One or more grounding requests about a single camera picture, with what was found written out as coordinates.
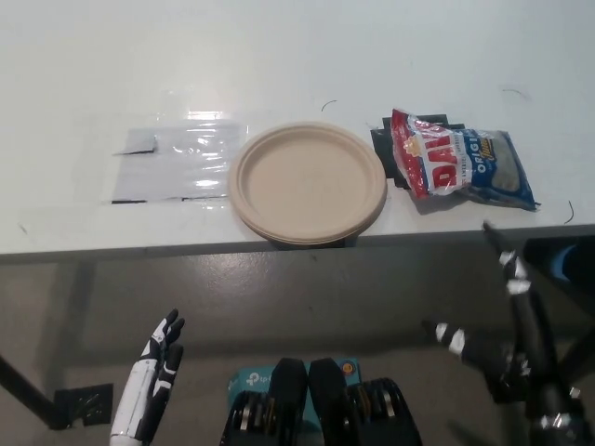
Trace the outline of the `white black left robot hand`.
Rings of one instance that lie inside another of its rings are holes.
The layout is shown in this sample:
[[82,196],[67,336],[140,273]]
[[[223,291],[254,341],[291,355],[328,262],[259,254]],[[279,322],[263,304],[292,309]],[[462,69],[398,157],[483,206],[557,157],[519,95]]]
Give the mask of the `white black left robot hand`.
[[162,421],[182,361],[178,343],[185,320],[172,309],[134,363],[119,401],[111,445],[150,445]]

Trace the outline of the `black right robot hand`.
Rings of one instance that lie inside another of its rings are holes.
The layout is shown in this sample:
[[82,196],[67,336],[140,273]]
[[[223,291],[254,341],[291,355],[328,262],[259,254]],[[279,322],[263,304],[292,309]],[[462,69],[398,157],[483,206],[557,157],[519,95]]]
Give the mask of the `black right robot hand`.
[[513,343],[506,346],[487,334],[445,321],[424,320],[421,325],[432,341],[480,371],[503,392],[523,400],[531,423],[544,430],[568,427],[584,415],[584,407],[562,373],[540,295],[504,235],[487,222],[483,223],[483,234],[495,250],[504,276]]

